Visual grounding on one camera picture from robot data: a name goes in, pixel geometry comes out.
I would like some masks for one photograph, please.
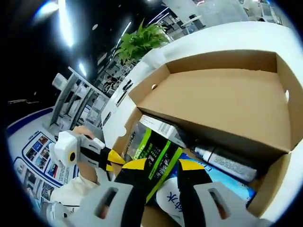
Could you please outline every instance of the blue package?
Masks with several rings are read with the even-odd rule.
[[[182,153],[179,159],[192,160],[204,166],[206,172],[209,174],[213,182],[221,182],[222,184],[224,184],[227,188],[229,188],[238,196],[240,196],[242,199],[244,199],[246,201],[246,205],[249,204],[249,202],[253,199],[253,197],[256,194],[256,192],[253,189],[249,188],[245,184],[221,172],[220,170],[216,169],[213,166],[209,166],[208,164],[202,161],[198,161],[190,158],[185,153]],[[173,177],[177,177],[177,170],[178,170],[178,166],[175,165],[172,171],[170,172],[169,176],[166,178],[166,180]]]

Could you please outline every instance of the green leaves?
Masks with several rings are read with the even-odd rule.
[[[163,43],[169,42],[162,26],[151,24],[148,27],[143,27],[143,22],[144,20],[137,31],[131,34],[125,33],[121,37],[122,43],[119,50],[115,52],[115,56],[118,55],[123,63],[138,61],[151,49],[161,47]]]

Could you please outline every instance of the white wall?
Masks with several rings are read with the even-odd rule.
[[[202,23],[206,27],[249,21],[248,15],[239,0],[207,0],[197,7],[200,15],[202,15]]]
[[[163,0],[163,2],[185,23],[190,20],[189,16],[200,15],[198,7],[192,0]]]

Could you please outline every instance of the fluorescent light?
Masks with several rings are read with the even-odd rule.
[[[158,23],[159,21],[161,21],[163,18],[165,18],[169,13],[165,14],[164,16],[162,16],[159,20],[157,20],[156,23]]]
[[[105,59],[107,52],[98,60],[98,65]]]
[[[47,2],[45,3],[38,11],[39,15],[45,15],[50,14],[52,12],[55,12],[59,8],[58,4],[55,2]]]
[[[125,32],[128,30],[128,28],[129,28],[129,26],[130,26],[131,24],[132,24],[132,22],[129,22],[129,23],[127,24],[127,26],[125,27],[125,29],[124,29],[124,31],[123,31],[121,37],[124,36]],[[120,42],[121,42],[121,38],[119,38],[119,40],[118,40],[117,45],[115,46],[115,48],[118,47],[118,45],[119,45]]]
[[[95,30],[98,27],[98,24],[95,24],[92,28],[92,30]]]
[[[164,10],[161,11],[161,13],[163,13],[164,11],[166,11],[168,9],[168,7],[166,7]],[[161,15],[161,13],[159,13],[157,16],[155,16],[148,24],[150,24],[152,21],[154,21],[158,16]]]
[[[84,69],[84,66],[82,63],[79,64],[79,69],[81,70],[81,72],[83,73],[84,76],[86,76],[86,71]]]
[[[69,47],[72,47],[73,40],[71,34],[71,25],[68,21],[65,0],[58,0],[59,3],[59,17],[60,17],[60,28],[61,33]]]
[[[126,28],[124,29],[124,31],[123,31],[121,37],[124,36],[125,32],[127,31],[127,29],[129,28],[129,26],[130,26],[131,24],[132,24],[132,22],[129,22],[129,23],[128,23],[128,25],[127,25]]]

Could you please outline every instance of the cardboard box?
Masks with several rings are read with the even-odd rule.
[[[303,138],[303,89],[274,52],[221,51],[172,61],[142,81],[129,97],[137,108],[125,125],[126,135],[114,145],[117,152],[125,150],[132,124],[147,113],[269,166],[248,207],[255,216],[261,216],[274,199],[289,152]],[[171,225],[157,222],[157,216],[168,218],[159,209],[145,209],[142,225]]]

